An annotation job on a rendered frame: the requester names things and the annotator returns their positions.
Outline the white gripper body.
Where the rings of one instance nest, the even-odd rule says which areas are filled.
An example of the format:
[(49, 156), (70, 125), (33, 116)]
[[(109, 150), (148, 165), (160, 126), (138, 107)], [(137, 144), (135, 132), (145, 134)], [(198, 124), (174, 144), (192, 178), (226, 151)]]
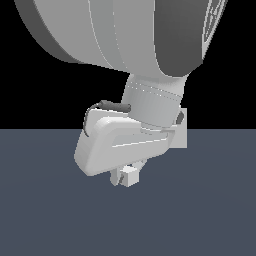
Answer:
[(74, 159), (87, 176), (94, 176), (164, 154), (174, 135), (174, 130), (142, 133), (141, 123), (124, 113), (92, 109)]

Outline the small white charger block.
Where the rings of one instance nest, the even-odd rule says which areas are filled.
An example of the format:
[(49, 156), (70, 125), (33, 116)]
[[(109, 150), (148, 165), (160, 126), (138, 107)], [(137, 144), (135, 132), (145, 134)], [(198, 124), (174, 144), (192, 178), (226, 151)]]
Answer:
[(119, 183), (125, 187), (130, 187), (139, 181), (139, 170), (132, 166), (125, 166), (121, 170)]

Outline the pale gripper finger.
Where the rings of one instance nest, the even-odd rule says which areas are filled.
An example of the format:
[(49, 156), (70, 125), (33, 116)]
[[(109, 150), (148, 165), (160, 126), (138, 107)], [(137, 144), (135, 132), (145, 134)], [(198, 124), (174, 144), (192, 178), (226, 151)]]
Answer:
[(141, 171), (141, 169), (143, 168), (143, 166), (146, 164), (147, 160), (143, 159), (141, 161), (135, 162), (132, 164), (132, 166), (134, 168), (136, 168), (138, 171)]
[(120, 168), (115, 168), (110, 171), (110, 182), (114, 185), (117, 186), (120, 184), (121, 181), (121, 169)]

